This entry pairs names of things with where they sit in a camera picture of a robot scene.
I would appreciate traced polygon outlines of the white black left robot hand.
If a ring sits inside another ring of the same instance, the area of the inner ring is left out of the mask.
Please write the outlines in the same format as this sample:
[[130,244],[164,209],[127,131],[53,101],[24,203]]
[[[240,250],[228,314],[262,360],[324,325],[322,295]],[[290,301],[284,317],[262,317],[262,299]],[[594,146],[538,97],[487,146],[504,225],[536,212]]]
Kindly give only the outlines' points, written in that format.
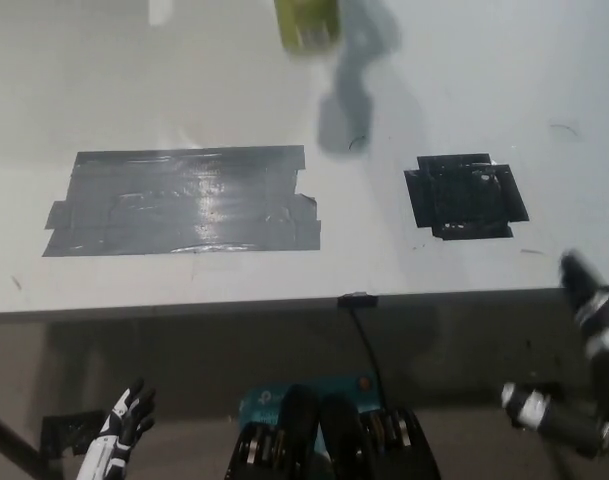
[[122,480],[126,478],[131,454],[155,420],[154,388],[137,379],[114,404],[98,435],[90,443],[77,480]]

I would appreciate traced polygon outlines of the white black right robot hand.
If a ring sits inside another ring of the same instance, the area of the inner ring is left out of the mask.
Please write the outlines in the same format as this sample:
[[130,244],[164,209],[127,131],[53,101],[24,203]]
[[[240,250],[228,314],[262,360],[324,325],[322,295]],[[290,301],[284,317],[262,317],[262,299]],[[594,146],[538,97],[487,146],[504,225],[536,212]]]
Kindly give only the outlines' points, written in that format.
[[609,287],[574,251],[560,260],[560,281],[581,335],[596,413],[574,411],[515,383],[503,386],[502,408],[519,426],[586,458],[609,455]]

